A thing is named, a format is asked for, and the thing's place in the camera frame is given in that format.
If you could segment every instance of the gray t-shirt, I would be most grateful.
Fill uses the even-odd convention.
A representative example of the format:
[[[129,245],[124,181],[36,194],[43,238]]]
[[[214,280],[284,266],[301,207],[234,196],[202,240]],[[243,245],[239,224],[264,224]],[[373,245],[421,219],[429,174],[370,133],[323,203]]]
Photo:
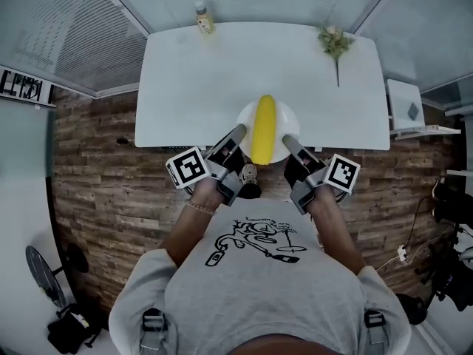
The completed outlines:
[[[141,316],[153,306],[176,325],[179,355],[228,354],[266,334],[363,354],[370,308],[387,321],[387,354],[403,354],[410,338],[401,304],[372,267],[354,275],[320,249],[308,215],[267,199],[220,207],[179,269],[165,250],[142,256],[110,314],[122,355],[139,353]]]

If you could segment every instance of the hand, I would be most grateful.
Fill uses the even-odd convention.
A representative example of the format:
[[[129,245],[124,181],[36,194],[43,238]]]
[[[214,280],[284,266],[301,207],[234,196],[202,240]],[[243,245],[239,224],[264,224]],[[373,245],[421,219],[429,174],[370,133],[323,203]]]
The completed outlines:
[[[217,190],[217,180],[206,177],[195,184],[191,202],[214,211],[225,202],[225,197]]]

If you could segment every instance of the black bag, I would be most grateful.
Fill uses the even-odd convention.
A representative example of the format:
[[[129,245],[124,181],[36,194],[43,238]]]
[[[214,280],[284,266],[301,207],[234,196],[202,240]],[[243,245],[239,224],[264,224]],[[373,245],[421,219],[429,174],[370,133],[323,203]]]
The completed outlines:
[[[82,316],[88,326],[74,317]],[[61,354],[76,354],[82,342],[93,335],[98,335],[101,326],[93,314],[81,309],[77,304],[71,304],[65,315],[47,326],[50,334],[47,339]]]
[[[411,325],[418,325],[427,318],[427,308],[420,297],[396,294]]]

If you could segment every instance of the wooden wall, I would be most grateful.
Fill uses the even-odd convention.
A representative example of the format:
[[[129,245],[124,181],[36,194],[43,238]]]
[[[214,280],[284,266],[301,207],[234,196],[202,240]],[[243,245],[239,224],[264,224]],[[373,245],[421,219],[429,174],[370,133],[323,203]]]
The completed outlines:
[[[164,167],[174,151],[117,144],[117,138],[134,140],[137,93],[93,101],[56,88],[54,103],[58,233],[64,248],[78,244],[90,264],[88,274],[73,273],[75,288],[98,297],[109,312],[140,255],[157,248],[171,230],[187,194],[173,187]],[[427,122],[444,120],[429,107],[425,113]],[[392,141],[388,152],[324,149],[319,154],[328,158],[337,152],[362,166],[354,195],[341,207],[370,265],[379,267],[396,256],[409,237],[418,201],[446,168],[461,167],[455,160],[456,152],[464,151],[461,137]],[[282,173],[282,164],[259,169],[263,197],[288,200]],[[434,222],[431,208],[432,202],[424,201],[408,254],[447,227]],[[426,298],[429,286],[421,285],[413,270],[427,255],[425,246],[411,265],[394,261],[380,275],[394,292]]]

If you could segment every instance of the white plate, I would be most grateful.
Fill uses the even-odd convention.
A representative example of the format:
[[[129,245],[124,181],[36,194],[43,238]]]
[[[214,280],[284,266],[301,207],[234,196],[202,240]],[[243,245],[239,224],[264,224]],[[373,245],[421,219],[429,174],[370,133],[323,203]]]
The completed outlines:
[[[242,151],[251,158],[251,140],[253,139],[254,118],[258,102],[249,103],[236,119],[237,124],[244,124],[248,130],[245,138],[240,144]],[[289,150],[282,143],[282,138],[286,134],[292,134],[299,139],[300,128],[297,117],[290,107],[281,101],[276,102],[276,138],[274,141],[273,157],[271,163],[279,162],[289,156]]]

